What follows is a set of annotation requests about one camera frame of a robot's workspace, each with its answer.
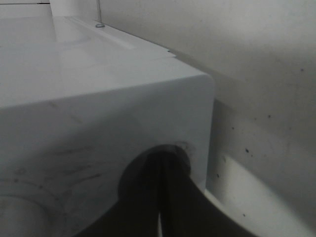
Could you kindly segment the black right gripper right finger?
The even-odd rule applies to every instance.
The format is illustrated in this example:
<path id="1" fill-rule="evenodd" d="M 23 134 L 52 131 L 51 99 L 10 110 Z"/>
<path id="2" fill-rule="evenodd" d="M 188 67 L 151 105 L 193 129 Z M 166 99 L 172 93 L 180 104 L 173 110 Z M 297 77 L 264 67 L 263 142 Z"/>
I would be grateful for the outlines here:
<path id="1" fill-rule="evenodd" d="M 164 237 L 251 237 L 191 180 L 183 153 L 160 151 L 160 219 Z"/>

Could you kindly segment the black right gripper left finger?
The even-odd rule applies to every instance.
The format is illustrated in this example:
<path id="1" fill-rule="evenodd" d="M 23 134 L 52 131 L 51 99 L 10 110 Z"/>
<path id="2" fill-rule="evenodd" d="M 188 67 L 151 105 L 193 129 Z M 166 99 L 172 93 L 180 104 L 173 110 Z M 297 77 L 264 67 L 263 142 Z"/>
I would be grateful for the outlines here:
<path id="1" fill-rule="evenodd" d="M 78 237 L 157 237 L 160 162 L 152 147 L 125 169 L 118 186 L 117 202 L 99 219 L 77 234 Z"/>

